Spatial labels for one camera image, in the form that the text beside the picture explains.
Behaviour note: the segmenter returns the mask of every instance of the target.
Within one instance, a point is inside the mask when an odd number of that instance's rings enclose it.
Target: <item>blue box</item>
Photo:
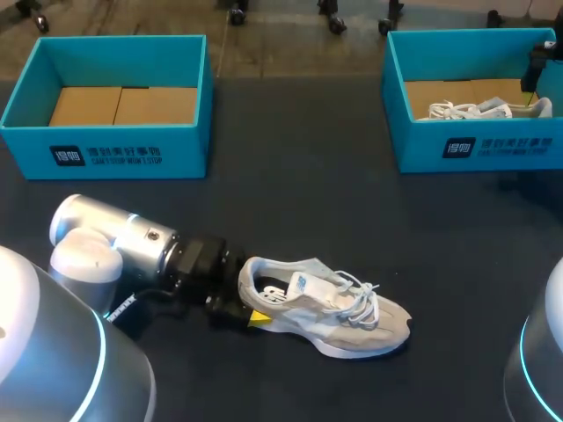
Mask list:
[[[537,84],[537,94],[553,103],[552,119],[415,120],[405,87],[408,81],[520,79],[534,45],[551,40],[551,29],[391,32],[382,96],[400,171],[563,168],[563,118],[555,117],[563,116],[563,65],[548,61]],[[449,154],[452,144],[463,153]]]
[[[50,127],[65,86],[196,87],[194,123]],[[0,133],[27,179],[203,178],[212,99],[205,36],[41,38]]]

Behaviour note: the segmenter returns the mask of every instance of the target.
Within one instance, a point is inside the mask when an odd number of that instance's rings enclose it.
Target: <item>floor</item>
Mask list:
[[[328,32],[316,0],[251,0],[243,27],[228,25],[226,8],[217,4],[223,0],[40,1],[51,36],[205,33],[219,77],[369,75],[383,57],[382,0],[340,0],[348,26],[340,37]],[[485,13],[416,3],[407,2],[402,28],[482,27],[486,21]],[[38,37],[14,7],[0,11],[0,80],[18,77]]]

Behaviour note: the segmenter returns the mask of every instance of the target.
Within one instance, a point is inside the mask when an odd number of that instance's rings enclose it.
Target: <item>sneaker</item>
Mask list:
[[[510,118],[549,118],[553,116],[552,102],[541,98],[532,105],[514,105],[495,97],[475,104],[453,105],[434,103],[428,108],[428,117],[419,120],[468,120],[468,119],[510,119]]]
[[[238,278],[241,300],[272,319],[261,329],[297,334],[339,359],[385,354],[408,339],[411,316],[376,287],[318,259],[250,258]]]
[[[494,119],[494,116],[488,117],[487,114],[503,106],[508,106],[508,109],[510,110],[511,115],[508,117],[513,117],[515,119],[537,119],[553,117],[552,101],[546,97],[540,98],[536,103],[532,105],[507,104],[500,98],[495,97],[479,104],[477,108],[482,116],[481,119]]]

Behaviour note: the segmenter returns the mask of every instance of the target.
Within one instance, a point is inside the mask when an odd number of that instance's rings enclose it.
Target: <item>cardboard box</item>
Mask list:
[[[113,125],[121,87],[65,87],[49,126]]]
[[[406,82],[406,92],[413,117],[428,117],[428,108],[434,103],[449,101],[460,104],[480,104],[499,97],[509,104],[528,105],[537,101],[537,94],[520,91],[519,79],[476,79],[472,81],[412,81]]]
[[[551,119],[417,120],[428,116],[431,103],[445,99],[477,104],[498,96],[525,104],[530,94],[520,92],[519,81],[530,51],[555,39],[552,29],[391,32],[382,97],[399,170],[562,169],[563,66],[558,63],[548,61],[537,83],[537,95],[552,101]]]
[[[122,87],[159,87],[129,125]],[[28,179],[203,178],[212,100],[205,36],[46,37],[0,132]]]
[[[192,124],[195,88],[123,88],[115,125]]]

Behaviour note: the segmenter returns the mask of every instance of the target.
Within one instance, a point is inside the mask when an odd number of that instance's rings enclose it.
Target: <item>shoe tongue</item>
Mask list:
[[[286,298],[290,301],[302,295],[322,303],[328,309],[344,309],[354,302],[354,297],[350,293],[339,292],[338,287],[332,282],[307,273],[296,272],[289,281]]]

